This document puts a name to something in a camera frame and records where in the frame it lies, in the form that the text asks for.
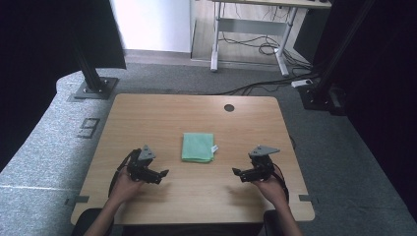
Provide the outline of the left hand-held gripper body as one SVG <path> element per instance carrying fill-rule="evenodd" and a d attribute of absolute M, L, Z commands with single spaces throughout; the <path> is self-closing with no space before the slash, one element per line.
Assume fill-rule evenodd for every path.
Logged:
<path fill-rule="evenodd" d="M 147 177 L 154 176 L 150 172 L 149 165 L 155 159 L 155 154 L 147 145 L 144 145 L 142 148 L 132 150 L 129 157 L 130 160 L 127 165 L 127 170 L 133 181 L 146 182 Z"/>

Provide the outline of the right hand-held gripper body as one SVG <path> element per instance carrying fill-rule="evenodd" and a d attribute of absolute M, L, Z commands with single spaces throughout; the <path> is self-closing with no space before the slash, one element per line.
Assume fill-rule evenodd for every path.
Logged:
<path fill-rule="evenodd" d="M 278 148 L 257 146 L 250 153 L 251 163 L 254 167 L 251 176 L 262 177 L 262 180 L 267 180 L 274 172 L 274 166 L 271 158 L 272 153 L 279 152 Z"/>

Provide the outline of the green terry towel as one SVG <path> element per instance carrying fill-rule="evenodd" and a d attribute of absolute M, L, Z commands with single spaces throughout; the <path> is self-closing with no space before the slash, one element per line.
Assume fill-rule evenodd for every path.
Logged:
<path fill-rule="evenodd" d="M 182 155 L 183 161 L 209 163 L 213 161 L 218 146 L 214 135 L 209 133 L 184 133 Z"/>

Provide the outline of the person's right hand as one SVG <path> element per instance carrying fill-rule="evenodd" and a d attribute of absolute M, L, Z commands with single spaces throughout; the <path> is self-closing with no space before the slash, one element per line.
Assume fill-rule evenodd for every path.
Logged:
<path fill-rule="evenodd" d="M 274 173 L 278 176 L 278 178 L 271 176 L 264 181 L 254 181 L 253 184 L 275 208 L 287 207 L 288 200 L 286 199 L 285 191 L 280 185 L 282 173 L 277 166 L 274 167 Z"/>

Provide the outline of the person's left hand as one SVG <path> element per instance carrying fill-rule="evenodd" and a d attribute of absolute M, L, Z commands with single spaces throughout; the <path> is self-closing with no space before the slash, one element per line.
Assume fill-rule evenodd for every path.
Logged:
<path fill-rule="evenodd" d="M 121 206 L 123 203 L 135 197 L 144 184 L 144 181 L 133 181 L 127 168 L 123 167 L 118 173 L 108 202 L 113 206 Z"/>

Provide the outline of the person's dark clothed lap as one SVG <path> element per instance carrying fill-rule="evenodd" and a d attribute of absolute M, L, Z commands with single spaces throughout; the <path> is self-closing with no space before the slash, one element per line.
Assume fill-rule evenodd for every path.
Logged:
<path fill-rule="evenodd" d="M 84 236 L 101 212 L 101 208 L 85 210 L 71 233 L 71 236 Z M 104 227 L 100 236 L 111 236 L 114 220 Z M 121 236 L 290 236 L 284 233 L 275 210 L 264 213 L 261 224 L 178 224 L 123 226 Z"/>

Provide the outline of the black metal stand dark base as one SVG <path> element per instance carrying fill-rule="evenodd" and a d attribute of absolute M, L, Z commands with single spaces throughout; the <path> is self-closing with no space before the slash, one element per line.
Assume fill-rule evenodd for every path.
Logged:
<path fill-rule="evenodd" d="M 303 106 L 342 114 L 369 66 L 367 26 L 377 0 L 328 0 L 327 10 L 310 10 L 296 48 L 310 53 L 319 81 L 299 90 Z"/>

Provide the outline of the white power strip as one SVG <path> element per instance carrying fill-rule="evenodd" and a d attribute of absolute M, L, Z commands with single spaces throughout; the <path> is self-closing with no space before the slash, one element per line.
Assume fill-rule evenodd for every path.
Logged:
<path fill-rule="evenodd" d="M 313 81 L 311 79 L 306 79 L 306 80 L 294 81 L 291 83 L 291 86 L 293 88 L 298 88 L 298 87 L 303 87 L 303 86 L 309 86 L 312 84 L 313 84 Z"/>

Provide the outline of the black metal stand square base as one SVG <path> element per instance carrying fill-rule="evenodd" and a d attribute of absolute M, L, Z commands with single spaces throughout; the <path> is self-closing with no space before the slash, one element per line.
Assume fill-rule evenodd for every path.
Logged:
<path fill-rule="evenodd" d="M 81 46 L 73 44 L 75 59 L 84 75 L 84 82 L 74 93 L 74 99 L 108 99 L 115 89 L 118 79 L 101 77 L 85 56 Z"/>

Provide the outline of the dark curtain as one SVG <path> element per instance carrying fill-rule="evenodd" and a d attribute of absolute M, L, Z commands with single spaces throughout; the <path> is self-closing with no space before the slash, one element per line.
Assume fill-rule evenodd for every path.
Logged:
<path fill-rule="evenodd" d="M 342 107 L 417 221 L 417 0 L 330 0 L 318 53 Z"/>
<path fill-rule="evenodd" d="M 0 171 L 82 60 L 126 67 L 110 0 L 0 0 Z"/>

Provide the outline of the white partition panel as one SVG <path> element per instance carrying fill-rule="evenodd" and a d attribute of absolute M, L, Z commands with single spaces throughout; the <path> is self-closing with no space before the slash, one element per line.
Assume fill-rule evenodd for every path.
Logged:
<path fill-rule="evenodd" d="M 128 50 L 191 53 L 194 0 L 110 0 Z"/>

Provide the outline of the white metal frame desk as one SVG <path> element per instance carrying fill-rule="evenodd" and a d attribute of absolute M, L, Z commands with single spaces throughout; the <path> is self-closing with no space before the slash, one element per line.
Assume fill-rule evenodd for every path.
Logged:
<path fill-rule="evenodd" d="M 285 45 L 291 33 L 293 23 L 300 8 L 304 9 L 330 9 L 331 3 L 328 0 L 211 0 L 214 3 L 214 37 L 211 48 L 210 70 L 216 72 L 218 69 L 218 38 L 221 32 L 236 32 L 248 34 L 276 35 L 281 37 L 281 42 L 274 50 L 279 71 L 283 77 L 288 77 L 289 72 L 283 58 Z M 255 6 L 288 7 L 289 17 L 285 23 L 239 20 L 221 17 L 222 5 L 245 4 Z"/>

